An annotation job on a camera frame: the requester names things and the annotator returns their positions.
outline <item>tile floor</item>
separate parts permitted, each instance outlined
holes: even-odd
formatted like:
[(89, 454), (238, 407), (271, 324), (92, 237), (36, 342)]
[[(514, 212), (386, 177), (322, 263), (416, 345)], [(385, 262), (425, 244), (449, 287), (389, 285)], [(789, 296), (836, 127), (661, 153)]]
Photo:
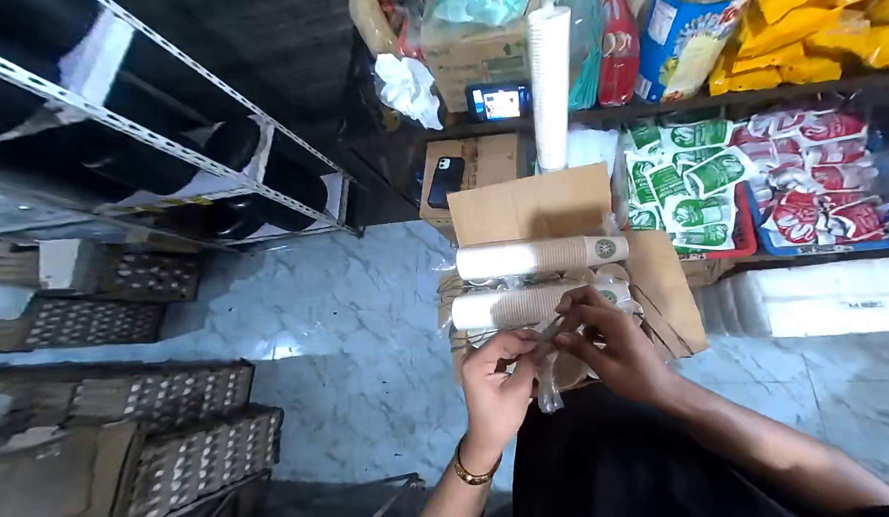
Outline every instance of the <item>tile floor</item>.
[[(447, 242), (423, 222), (312, 236), (223, 255), (199, 299), (152, 345), (37, 350), (0, 362), (259, 361), (257, 402), (281, 405), (275, 477), (364, 482), (418, 471), (434, 483), (465, 425), (446, 339), (435, 328)], [(889, 334), (713, 337), (683, 360), (692, 380), (839, 446), (889, 482)], [(496, 488), (510, 489), (513, 450)]]

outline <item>hand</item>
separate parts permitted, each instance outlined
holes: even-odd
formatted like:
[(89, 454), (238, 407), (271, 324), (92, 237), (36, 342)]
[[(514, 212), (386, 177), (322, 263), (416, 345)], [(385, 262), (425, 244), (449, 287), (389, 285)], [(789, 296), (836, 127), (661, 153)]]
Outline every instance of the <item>hand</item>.
[[(555, 346), (588, 363), (613, 393), (658, 406), (672, 402), (680, 375), (661, 360), (630, 315), (590, 285), (566, 292), (556, 311), (565, 320)], [(585, 328), (578, 333), (581, 325)], [(595, 339), (606, 346), (598, 348)]]
[[(499, 332), (464, 355), (463, 393), (469, 426), (460, 459), (470, 474), (489, 472), (524, 421), (536, 370), (536, 353), (532, 352), (539, 338), (533, 330)], [(496, 370), (499, 360), (514, 359), (514, 373)]]

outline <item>plastic basket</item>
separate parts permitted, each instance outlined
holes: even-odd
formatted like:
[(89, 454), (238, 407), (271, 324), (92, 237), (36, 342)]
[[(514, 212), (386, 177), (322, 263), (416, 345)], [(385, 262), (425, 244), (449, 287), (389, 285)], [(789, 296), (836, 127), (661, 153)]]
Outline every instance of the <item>plastic basket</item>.
[(799, 255), (823, 255), (826, 253), (849, 253), (852, 251), (872, 251), (875, 249), (889, 248), (889, 239), (874, 240), (868, 242), (855, 242), (851, 244), (806, 244), (803, 246), (778, 247), (773, 244), (770, 238), (770, 232), (760, 226), (766, 223), (766, 218), (760, 213), (759, 209), (751, 210), (754, 218), (754, 226), (757, 228), (757, 235), (760, 244), (767, 250), (770, 255), (777, 257), (797, 257)]
[(757, 252), (757, 239), (754, 237), (755, 221), (751, 214), (758, 212), (751, 210), (749, 200), (754, 199), (748, 182), (742, 181), (735, 188), (735, 206), (737, 214), (735, 218), (735, 233), (732, 240), (735, 241), (735, 249), (723, 249), (706, 251), (703, 253), (681, 253), (680, 260), (707, 260), (729, 259), (732, 257), (749, 257)]

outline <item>human arm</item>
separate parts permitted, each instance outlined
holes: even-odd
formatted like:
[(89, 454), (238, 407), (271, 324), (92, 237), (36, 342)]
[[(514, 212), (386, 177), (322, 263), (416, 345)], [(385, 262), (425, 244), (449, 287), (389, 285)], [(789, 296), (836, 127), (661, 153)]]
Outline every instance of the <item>human arm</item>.
[[(524, 420), (536, 370), (533, 350), (538, 337), (532, 330), (500, 332), (463, 357), (461, 373), (468, 422), (459, 457), (463, 468), (472, 475), (482, 476), (492, 470)], [(499, 367), (499, 360), (504, 364), (515, 359), (517, 364), (511, 375)], [(489, 481), (471, 486), (448, 464), (421, 517), (479, 515), (491, 485)]]
[[(555, 345), (588, 363), (615, 393), (688, 423), (694, 438), (820, 511), (889, 504), (889, 487), (840, 450), (734, 404), (668, 368), (633, 319), (592, 287), (568, 292)], [(579, 333), (576, 329), (585, 325)], [(606, 343), (601, 349), (595, 339)]]

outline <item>black phone case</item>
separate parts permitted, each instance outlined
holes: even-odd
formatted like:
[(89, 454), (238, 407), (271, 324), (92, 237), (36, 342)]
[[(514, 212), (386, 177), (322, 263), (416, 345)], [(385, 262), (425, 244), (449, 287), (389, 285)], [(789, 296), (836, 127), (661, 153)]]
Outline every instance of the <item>black phone case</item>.
[(428, 191), (428, 205), (431, 208), (448, 209), (447, 195), (449, 192), (460, 191), (463, 182), (463, 169), (466, 163), (460, 157), (440, 157), (435, 168), (435, 176)]

